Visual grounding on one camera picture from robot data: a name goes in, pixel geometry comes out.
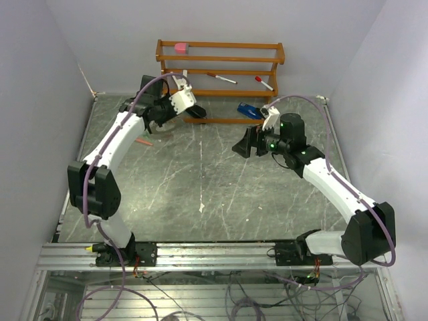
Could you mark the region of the round metal keyring disc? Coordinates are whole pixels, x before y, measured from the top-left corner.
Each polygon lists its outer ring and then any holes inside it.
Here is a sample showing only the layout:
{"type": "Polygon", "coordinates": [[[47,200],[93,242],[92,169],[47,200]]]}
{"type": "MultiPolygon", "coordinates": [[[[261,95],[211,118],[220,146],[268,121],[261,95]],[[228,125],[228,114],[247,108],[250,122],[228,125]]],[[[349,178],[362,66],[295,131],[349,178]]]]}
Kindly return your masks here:
{"type": "Polygon", "coordinates": [[[177,124],[173,121],[166,122],[162,126],[155,122],[151,122],[148,127],[148,131],[152,135],[166,135],[172,133],[176,127],[177,124]]]}

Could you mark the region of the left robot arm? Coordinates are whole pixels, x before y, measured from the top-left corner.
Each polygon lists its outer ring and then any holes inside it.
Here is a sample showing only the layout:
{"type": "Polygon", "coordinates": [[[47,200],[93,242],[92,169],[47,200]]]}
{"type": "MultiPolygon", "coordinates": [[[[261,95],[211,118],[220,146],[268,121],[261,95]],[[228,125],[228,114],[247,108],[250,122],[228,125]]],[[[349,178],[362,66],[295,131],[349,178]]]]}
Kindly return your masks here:
{"type": "Polygon", "coordinates": [[[136,259],[131,245],[133,234],[118,214],[121,193],[114,177],[132,143],[148,132],[151,123],[159,126],[175,118],[196,99],[186,77],[171,73],[177,92],[164,93],[166,76],[145,76],[142,88],[125,101],[116,119],[98,146],[81,161],[68,165],[70,203],[84,216],[86,227],[97,225],[104,241],[115,246],[112,257],[120,265],[130,265],[136,259]]]}

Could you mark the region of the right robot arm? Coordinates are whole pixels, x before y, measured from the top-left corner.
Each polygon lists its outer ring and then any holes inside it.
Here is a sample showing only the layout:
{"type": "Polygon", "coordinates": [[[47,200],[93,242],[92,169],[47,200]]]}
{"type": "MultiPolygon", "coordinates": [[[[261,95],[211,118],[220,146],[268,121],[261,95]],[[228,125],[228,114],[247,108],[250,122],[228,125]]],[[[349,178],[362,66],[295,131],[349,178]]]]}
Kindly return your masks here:
{"type": "Polygon", "coordinates": [[[305,123],[296,113],[269,115],[260,126],[247,128],[233,152],[249,158],[271,154],[284,158],[286,168],[316,187],[338,210],[346,222],[344,231],[314,229],[292,243],[296,259],[312,263],[318,256],[340,256],[354,265],[390,253],[395,254],[395,211],[378,203],[344,179],[325,154],[306,141],[305,123]]]}

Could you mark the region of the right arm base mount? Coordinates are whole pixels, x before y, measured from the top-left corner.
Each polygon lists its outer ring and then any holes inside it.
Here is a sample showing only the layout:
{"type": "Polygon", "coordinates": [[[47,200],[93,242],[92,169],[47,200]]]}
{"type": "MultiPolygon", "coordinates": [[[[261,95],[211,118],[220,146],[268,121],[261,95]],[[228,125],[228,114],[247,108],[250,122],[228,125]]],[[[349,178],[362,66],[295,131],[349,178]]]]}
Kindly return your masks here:
{"type": "Polygon", "coordinates": [[[313,254],[310,252],[306,238],[319,232],[320,229],[309,230],[296,239],[280,239],[274,241],[274,246],[266,252],[267,256],[274,258],[277,266],[303,266],[316,265],[321,266],[332,265],[333,259],[328,254],[313,254]]]}

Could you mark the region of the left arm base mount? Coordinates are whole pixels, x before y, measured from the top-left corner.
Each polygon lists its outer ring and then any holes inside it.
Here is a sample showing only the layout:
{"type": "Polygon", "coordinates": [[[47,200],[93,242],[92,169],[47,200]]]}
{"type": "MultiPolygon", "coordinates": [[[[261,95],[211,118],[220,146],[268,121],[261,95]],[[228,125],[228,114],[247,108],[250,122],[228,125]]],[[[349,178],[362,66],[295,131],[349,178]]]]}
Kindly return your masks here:
{"type": "MultiPolygon", "coordinates": [[[[97,267],[119,267],[118,254],[111,245],[96,243],[91,251],[97,254],[97,267]]],[[[134,242],[126,248],[120,249],[125,266],[154,267],[157,260],[158,247],[152,242],[134,242]]]]}

